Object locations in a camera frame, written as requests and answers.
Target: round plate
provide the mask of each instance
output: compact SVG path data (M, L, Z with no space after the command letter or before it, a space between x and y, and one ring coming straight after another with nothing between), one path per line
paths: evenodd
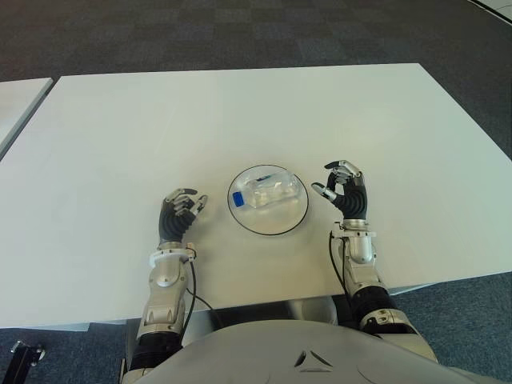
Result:
M288 198L257 209L249 205L236 207L234 204L233 192L240 190L246 182L284 169L281 166L253 166L234 178L227 191L227 205L241 226L257 234L275 235L292 230L304 219L309 199L304 183L297 175L295 177L300 181L302 188L296 198Z

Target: tabletop surface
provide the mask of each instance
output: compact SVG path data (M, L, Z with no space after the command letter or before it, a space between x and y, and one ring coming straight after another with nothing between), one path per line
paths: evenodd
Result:
M418 64L71 76L0 162L0 326L139 317L180 186L210 197L185 237L210 304L340 293L326 200L309 189L302 223L271 237L226 202L251 166L308 186L339 159L365 173L389 287L512 270L512 164Z
M51 83L51 78L0 82L0 153Z

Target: gray carpet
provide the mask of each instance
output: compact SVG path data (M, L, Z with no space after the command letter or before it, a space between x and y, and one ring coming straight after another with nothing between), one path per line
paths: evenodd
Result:
M0 0L0 81L388 62L421 63L512 156L512 27L465 0ZM511 279L397 301L442 363L512 380ZM0 367L22 337L49 350L32 382L114 383L123 331L0 330Z

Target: robot finger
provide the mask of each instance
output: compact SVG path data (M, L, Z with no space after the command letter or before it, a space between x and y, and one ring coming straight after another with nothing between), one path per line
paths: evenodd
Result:
M331 170L338 176L347 175L348 177L357 178L361 175L361 170L347 160L330 162L329 164L325 165L325 168L327 170Z
M329 188L330 190L336 190L337 179L338 176L334 172L331 172L329 174L329 177L327 178L327 188Z
M182 194L197 194L197 191L191 188L178 188L174 190L172 193L168 194L165 198L165 201L172 202Z
M311 184L311 188L313 188L313 190L315 192L317 192L318 194L320 194L321 196L323 196L330 202L333 202L338 197L338 194L336 192L334 192L330 188L327 188L326 186L324 186L323 184L321 184L319 182L314 182L313 184Z
M206 196L205 194L203 196L201 196L197 202L190 208L190 212L192 212L192 214L194 216L197 216L199 214L199 212L201 212L203 210L203 208L205 207L206 205L206 202L208 201L208 196Z
M187 203L183 203L176 208L176 216L183 216L185 212L191 212L193 216L197 216L199 212L203 210L208 201L208 196L205 194L201 196L196 203L194 203L190 198Z
M180 210L183 209L189 209L192 206L194 206L194 201L192 201L192 199L185 194L176 198L172 203L174 204L175 212L179 212Z

